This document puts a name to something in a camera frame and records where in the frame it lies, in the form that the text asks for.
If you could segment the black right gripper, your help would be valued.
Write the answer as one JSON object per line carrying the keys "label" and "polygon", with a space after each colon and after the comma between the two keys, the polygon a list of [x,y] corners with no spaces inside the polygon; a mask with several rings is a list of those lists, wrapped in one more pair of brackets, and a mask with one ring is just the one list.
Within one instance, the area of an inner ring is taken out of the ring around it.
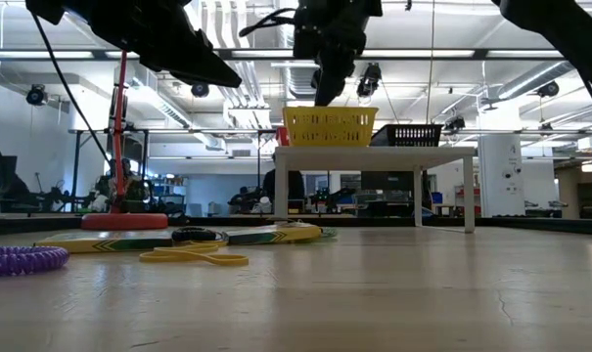
{"label": "black right gripper", "polygon": [[[319,65],[316,106],[327,106],[342,94],[346,79],[354,72],[355,54],[360,55],[365,49],[367,22],[381,15],[381,0],[298,0],[293,55],[316,58]],[[326,49],[344,52],[336,64],[336,92],[332,63],[320,55]]]}

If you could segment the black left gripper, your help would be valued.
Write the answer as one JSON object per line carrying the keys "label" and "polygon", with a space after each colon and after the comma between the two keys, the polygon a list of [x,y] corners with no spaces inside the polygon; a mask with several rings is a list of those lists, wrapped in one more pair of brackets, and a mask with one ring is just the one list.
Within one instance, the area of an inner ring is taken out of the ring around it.
{"label": "black left gripper", "polygon": [[239,74],[194,32],[184,10],[190,1],[63,0],[63,9],[84,19],[100,38],[137,54],[154,71],[166,70],[187,83],[239,87]]}

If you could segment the yellow plastic basket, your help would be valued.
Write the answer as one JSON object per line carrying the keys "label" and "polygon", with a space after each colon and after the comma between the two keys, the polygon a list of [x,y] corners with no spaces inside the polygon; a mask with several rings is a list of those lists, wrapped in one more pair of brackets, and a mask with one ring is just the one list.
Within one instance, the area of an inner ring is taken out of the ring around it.
{"label": "yellow plastic basket", "polygon": [[377,108],[286,107],[283,119],[294,147],[367,147]]}

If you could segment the black plastic basket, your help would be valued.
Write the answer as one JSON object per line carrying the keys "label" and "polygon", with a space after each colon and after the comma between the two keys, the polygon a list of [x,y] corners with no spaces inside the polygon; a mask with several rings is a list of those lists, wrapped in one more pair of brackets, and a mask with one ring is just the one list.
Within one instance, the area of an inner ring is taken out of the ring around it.
{"label": "black plastic basket", "polygon": [[441,124],[387,124],[376,132],[370,147],[437,147]]}

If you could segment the yellow green crayon box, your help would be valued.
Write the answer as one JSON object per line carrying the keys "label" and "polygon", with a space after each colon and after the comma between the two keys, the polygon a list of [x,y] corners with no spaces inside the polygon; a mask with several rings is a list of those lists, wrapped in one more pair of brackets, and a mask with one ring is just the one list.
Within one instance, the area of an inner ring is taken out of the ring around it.
{"label": "yellow green crayon box", "polygon": [[171,247],[173,241],[167,230],[97,232],[80,231],[60,233],[43,240],[34,246],[57,246],[69,253],[98,253],[151,251],[155,247]]}
{"label": "yellow green crayon box", "polygon": [[257,245],[315,240],[322,233],[322,229],[316,225],[290,222],[226,231],[225,235],[229,245]]}

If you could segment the red desk lamp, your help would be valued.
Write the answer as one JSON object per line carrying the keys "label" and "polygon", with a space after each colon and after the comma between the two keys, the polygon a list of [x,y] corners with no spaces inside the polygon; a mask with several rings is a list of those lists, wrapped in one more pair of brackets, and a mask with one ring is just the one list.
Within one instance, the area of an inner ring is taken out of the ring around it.
{"label": "red desk lamp", "polygon": [[127,52],[122,50],[119,59],[119,75],[117,81],[117,93],[114,102],[114,128],[113,128],[113,152],[114,152],[114,180],[115,192],[109,213],[89,213],[82,217],[81,228],[94,231],[141,231],[159,230],[168,225],[164,214],[155,213],[129,213],[124,212],[127,205],[122,164],[121,137],[123,133],[122,118],[124,106],[124,82],[127,66]]}

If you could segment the white perforated metal shelf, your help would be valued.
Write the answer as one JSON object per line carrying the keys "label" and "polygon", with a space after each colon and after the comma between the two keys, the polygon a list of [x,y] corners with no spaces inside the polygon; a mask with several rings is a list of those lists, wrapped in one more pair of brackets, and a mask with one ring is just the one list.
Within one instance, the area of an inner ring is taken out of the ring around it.
{"label": "white perforated metal shelf", "polygon": [[288,216],[291,171],[410,171],[414,174],[415,225],[423,225],[422,172],[456,160],[463,162],[464,231],[476,229],[473,157],[468,147],[279,147],[275,150],[274,215]]}

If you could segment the white pillar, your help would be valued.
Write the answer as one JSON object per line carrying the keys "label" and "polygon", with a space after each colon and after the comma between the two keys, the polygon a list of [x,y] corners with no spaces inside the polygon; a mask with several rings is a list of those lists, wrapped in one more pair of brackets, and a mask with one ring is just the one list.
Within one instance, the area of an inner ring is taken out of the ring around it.
{"label": "white pillar", "polygon": [[481,215],[487,218],[525,215],[520,136],[480,136],[478,166]]}

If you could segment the silver spiral ventilation duct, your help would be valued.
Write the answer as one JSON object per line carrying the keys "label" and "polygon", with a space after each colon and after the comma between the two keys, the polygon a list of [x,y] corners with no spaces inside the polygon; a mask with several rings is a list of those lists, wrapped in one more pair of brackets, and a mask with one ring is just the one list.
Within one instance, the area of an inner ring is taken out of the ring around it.
{"label": "silver spiral ventilation duct", "polygon": [[542,63],[504,85],[488,91],[479,101],[482,105],[491,105],[516,99],[518,96],[534,91],[572,70],[574,70],[574,66],[568,61]]}
{"label": "silver spiral ventilation duct", "polygon": [[[272,0],[277,10],[283,8],[297,8],[298,0]],[[278,28],[279,45],[283,49],[292,51],[295,36],[294,29],[290,25],[282,25]],[[291,66],[282,65],[278,69],[281,71],[283,80],[287,86],[287,92],[295,99],[313,100],[315,89],[311,87],[311,79],[316,67],[307,66],[306,62],[293,62]]]}

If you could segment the black aluminium table frame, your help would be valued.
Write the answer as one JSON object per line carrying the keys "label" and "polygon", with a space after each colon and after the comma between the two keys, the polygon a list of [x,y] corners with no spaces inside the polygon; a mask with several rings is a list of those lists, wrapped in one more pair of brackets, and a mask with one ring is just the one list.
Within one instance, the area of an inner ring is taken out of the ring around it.
{"label": "black aluminium table frame", "polygon": [[[68,216],[53,216],[51,214],[0,215],[0,235],[52,232],[60,230],[82,229],[81,220],[84,215],[70,214]],[[312,216],[301,215],[303,222],[320,227],[413,227],[412,218],[355,218],[345,216]],[[167,226],[197,226],[197,227],[256,227],[265,226],[273,222],[271,218],[259,216],[241,217],[182,217],[168,218]],[[476,226],[502,227],[538,231],[552,231],[574,234],[592,235],[591,220],[567,220],[554,218],[526,218],[526,217],[493,217],[478,218]]]}

